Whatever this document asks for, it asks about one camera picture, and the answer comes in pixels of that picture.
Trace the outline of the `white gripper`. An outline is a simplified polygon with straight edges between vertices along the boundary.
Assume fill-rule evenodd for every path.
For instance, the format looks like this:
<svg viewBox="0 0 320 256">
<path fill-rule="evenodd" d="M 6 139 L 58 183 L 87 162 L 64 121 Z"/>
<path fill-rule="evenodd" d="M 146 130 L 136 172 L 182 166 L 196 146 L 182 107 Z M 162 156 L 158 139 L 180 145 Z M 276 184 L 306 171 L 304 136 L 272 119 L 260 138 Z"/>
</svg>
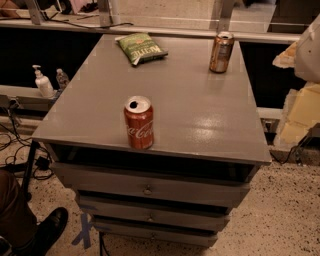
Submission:
<svg viewBox="0 0 320 256">
<path fill-rule="evenodd" d="M 295 75 L 308 81 L 300 90 L 289 90 L 276 130 L 274 145 L 293 147 L 320 122 L 320 14 L 298 43 L 277 55 L 272 64 L 279 68 L 295 66 Z"/>
</svg>

